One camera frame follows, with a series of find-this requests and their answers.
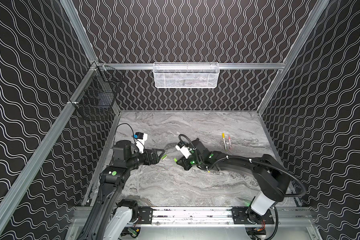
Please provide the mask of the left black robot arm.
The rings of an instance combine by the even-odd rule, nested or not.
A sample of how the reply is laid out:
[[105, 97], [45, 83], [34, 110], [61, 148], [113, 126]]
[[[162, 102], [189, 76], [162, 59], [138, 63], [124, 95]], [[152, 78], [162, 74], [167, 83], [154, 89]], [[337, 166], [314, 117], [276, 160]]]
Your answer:
[[117, 240], [128, 224], [139, 218], [139, 206], [134, 200], [117, 203], [131, 171], [140, 166], [156, 165], [165, 155], [164, 149], [144, 149], [142, 152], [129, 140], [113, 146], [114, 160], [100, 174], [100, 186], [95, 203], [78, 240]]

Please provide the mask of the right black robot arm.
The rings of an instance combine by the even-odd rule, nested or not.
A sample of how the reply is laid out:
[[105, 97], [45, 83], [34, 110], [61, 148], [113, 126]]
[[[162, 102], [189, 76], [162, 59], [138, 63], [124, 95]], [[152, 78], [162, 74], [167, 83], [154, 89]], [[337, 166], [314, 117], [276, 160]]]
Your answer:
[[287, 197], [291, 178], [281, 172], [281, 165], [270, 155], [246, 158], [209, 151], [199, 139], [191, 143], [179, 141], [176, 150], [183, 156], [175, 162], [186, 171], [197, 167], [207, 172], [230, 171], [254, 178], [260, 187], [260, 192], [244, 213], [247, 221], [252, 224], [264, 222], [263, 216], [267, 214], [269, 208]]

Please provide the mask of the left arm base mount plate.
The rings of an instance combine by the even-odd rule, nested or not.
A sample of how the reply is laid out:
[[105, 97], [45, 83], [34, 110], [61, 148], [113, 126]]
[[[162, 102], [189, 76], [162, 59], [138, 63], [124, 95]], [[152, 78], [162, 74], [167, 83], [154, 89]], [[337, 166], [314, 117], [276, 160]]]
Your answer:
[[132, 219], [130, 223], [133, 225], [151, 224], [153, 211], [151, 207], [134, 207], [132, 209]]

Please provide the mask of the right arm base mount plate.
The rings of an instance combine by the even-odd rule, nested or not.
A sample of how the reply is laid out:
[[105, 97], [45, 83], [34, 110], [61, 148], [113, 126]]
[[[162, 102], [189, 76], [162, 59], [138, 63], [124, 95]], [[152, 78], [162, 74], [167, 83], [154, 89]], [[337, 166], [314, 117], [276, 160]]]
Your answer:
[[275, 220], [268, 209], [264, 215], [259, 215], [250, 207], [233, 207], [232, 218], [235, 225], [273, 225]]

